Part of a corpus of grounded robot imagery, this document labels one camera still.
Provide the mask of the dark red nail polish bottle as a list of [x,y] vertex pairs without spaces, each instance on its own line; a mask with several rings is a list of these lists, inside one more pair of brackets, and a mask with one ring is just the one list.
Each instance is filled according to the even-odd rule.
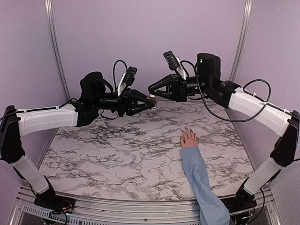
[[155,97],[149,96],[147,100],[152,103],[152,108],[155,109],[157,107],[157,99]]

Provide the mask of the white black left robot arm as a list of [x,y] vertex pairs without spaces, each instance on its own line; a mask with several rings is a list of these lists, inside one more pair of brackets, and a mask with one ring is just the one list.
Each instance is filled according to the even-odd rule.
[[121,79],[124,87],[114,91],[101,72],[87,74],[81,81],[81,96],[68,102],[46,108],[16,109],[10,105],[0,119],[0,158],[12,165],[48,208],[59,205],[59,197],[49,180],[27,157],[21,138],[33,133],[64,127],[84,127],[99,117],[99,110],[116,112],[119,117],[132,116],[156,106],[156,99],[129,86],[134,78],[126,72]]

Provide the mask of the forearm in blue sleeve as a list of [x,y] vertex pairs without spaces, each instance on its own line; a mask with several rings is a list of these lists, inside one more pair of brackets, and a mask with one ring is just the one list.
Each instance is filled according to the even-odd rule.
[[200,224],[228,225],[230,213],[210,188],[207,169],[198,147],[181,149],[182,166],[199,204]]

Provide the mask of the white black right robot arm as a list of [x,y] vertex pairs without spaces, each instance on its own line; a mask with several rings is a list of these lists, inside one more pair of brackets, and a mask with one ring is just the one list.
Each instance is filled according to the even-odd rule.
[[264,100],[232,81],[221,81],[221,59],[214,54],[197,55],[197,63],[193,66],[194,76],[189,76],[183,61],[172,51],[165,52],[164,58],[174,74],[150,85],[148,91],[151,95],[185,102],[189,96],[200,94],[202,101],[208,98],[225,109],[240,112],[248,116],[244,122],[257,120],[278,135],[279,139],[269,158],[242,183],[236,196],[232,198],[235,209],[244,209],[260,188],[275,179],[282,168],[295,161],[300,127],[299,112],[290,112],[273,105],[268,99]]

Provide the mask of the person's hand with painted nails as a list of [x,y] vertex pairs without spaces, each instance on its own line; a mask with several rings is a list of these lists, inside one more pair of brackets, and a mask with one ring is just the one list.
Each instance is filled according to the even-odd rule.
[[197,135],[192,129],[188,129],[187,127],[182,130],[182,135],[180,136],[180,145],[184,148],[189,147],[198,147]]

